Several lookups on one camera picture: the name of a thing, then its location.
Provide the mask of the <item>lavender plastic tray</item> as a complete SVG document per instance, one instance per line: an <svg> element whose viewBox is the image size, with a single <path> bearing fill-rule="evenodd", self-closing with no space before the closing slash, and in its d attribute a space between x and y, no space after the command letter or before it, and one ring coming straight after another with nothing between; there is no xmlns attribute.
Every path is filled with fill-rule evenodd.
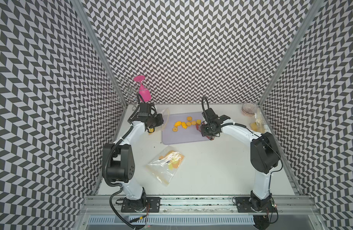
<svg viewBox="0 0 353 230"><path fill-rule="evenodd" d="M192 125L192 121L188 121L187 117L192 117L192 121L197 121L198 119L204 121L202 116L202 111L199 112L189 112L182 114L171 114L169 116L168 123L165 129L162 131L162 143L165 145L198 142L198 141L208 141L204 138L202 134L196 129L196 125ZM177 121L181 121L181 126L177 127L178 131L173 132L174 124Z"/></svg>

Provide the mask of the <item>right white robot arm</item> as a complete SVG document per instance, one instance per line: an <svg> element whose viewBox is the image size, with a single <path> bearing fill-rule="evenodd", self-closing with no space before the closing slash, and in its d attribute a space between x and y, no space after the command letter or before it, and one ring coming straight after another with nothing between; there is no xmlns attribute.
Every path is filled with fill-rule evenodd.
<svg viewBox="0 0 353 230"><path fill-rule="evenodd" d="M254 187L250 193L250 208L261 212L272 201L271 176L279 172L278 165L283 166L282 157L273 134L259 133L246 125L236 123L229 116L218 116L209 106L206 96L201 98L202 116L200 125L203 137L213 140L224 133L250 147L250 163L255 169Z"/></svg>

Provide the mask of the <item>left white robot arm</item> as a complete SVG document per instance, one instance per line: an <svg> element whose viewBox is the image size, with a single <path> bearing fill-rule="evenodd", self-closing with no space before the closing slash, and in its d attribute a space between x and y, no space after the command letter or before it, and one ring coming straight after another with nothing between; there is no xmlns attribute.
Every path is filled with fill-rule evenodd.
<svg viewBox="0 0 353 230"><path fill-rule="evenodd" d="M156 127L163 125L162 114L158 114L154 103L146 100L137 93L138 105L128 118L129 129L116 142L103 146L102 176L107 186L119 187L135 211L146 208L146 191L133 180L135 161L132 146L138 142L144 133L153 133Z"/></svg>

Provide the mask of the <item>aluminium mounting rail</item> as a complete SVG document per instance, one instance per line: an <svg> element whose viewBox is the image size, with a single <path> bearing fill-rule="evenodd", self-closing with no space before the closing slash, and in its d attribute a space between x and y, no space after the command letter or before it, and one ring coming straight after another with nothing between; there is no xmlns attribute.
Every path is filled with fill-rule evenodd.
<svg viewBox="0 0 353 230"><path fill-rule="evenodd" d="M153 215L265 215L275 211L254 212L234 201L235 195L159 195L159 212ZM89 196L84 200L79 215L112 215L108 195ZM304 195L274 195L280 215L319 214L311 197Z"/></svg>

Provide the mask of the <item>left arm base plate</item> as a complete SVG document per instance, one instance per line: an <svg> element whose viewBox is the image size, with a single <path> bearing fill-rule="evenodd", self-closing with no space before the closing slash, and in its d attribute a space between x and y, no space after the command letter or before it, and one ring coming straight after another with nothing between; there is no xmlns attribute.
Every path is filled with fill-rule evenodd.
<svg viewBox="0 0 353 230"><path fill-rule="evenodd" d="M139 200L124 199L121 206L122 213L158 213L160 210L161 197L148 196Z"/></svg>

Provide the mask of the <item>small pink stacked bowls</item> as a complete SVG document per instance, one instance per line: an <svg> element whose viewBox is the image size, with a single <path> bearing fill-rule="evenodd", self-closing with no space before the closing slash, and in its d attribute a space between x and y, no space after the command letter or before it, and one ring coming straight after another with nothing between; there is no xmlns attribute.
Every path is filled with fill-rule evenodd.
<svg viewBox="0 0 353 230"><path fill-rule="evenodd" d="M241 110L245 116L252 117L257 113L257 106L252 103L244 103Z"/></svg>

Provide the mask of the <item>yellow fish shaped cookie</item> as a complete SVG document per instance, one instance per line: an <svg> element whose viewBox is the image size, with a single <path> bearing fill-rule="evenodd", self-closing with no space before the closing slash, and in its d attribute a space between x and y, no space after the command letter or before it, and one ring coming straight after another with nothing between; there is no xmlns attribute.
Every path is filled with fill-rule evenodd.
<svg viewBox="0 0 353 230"><path fill-rule="evenodd" d="M175 126L175 127L179 127L179 126L181 126L181 124L182 124L181 121L177 121L177 122L174 124L174 126Z"/></svg>

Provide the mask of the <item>red metal tongs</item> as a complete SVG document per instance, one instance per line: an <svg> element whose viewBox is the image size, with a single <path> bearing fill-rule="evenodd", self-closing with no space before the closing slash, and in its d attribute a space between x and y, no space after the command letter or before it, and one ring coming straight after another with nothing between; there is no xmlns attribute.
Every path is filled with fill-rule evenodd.
<svg viewBox="0 0 353 230"><path fill-rule="evenodd" d="M196 124L196 129L202 134L202 131L201 131L201 125L199 124ZM203 136L204 138L208 139L208 140L214 140L214 136Z"/></svg>

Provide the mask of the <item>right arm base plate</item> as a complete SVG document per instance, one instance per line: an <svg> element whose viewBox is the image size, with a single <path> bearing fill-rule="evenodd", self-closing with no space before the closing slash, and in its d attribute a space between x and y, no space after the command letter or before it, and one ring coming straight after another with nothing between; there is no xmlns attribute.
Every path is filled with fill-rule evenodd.
<svg viewBox="0 0 353 230"><path fill-rule="evenodd" d="M233 198L238 213L274 213L276 206L272 203L271 197L264 200L248 196L236 196Z"/></svg>

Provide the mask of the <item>clear resealable bag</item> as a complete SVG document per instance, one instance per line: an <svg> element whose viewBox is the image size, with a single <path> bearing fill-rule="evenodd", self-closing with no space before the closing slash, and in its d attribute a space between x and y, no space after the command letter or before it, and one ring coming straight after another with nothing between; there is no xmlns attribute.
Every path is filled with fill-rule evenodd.
<svg viewBox="0 0 353 230"><path fill-rule="evenodd" d="M158 131L163 131L168 123L169 116L170 112L168 108L162 110L160 113L151 115L147 121L148 133L153 134Z"/></svg>
<svg viewBox="0 0 353 230"><path fill-rule="evenodd" d="M255 113L255 122L250 124L250 128L253 131L260 132L260 133L267 132L268 127L264 119L264 116L262 115L262 112L260 110L257 110L257 112Z"/></svg>

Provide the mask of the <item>pink plastic wine glass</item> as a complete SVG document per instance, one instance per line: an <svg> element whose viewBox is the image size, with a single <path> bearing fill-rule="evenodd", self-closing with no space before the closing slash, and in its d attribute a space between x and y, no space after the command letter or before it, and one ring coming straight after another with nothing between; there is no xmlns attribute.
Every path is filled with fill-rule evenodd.
<svg viewBox="0 0 353 230"><path fill-rule="evenodd" d="M149 102L152 97L151 97L150 91L143 84L143 81L145 80L145 76L139 75L139 76L136 76L133 80L140 84L138 93L140 94L143 101Z"/></svg>

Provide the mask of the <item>clear bag with cookies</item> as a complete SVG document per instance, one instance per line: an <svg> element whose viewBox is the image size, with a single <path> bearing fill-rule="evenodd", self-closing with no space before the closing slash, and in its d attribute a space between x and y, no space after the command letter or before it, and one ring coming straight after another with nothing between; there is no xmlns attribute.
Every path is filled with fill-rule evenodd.
<svg viewBox="0 0 353 230"><path fill-rule="evenodd" d="M145 167L161 184L168 186L183 163L185 156L174 147L167 146Z"/></svg>

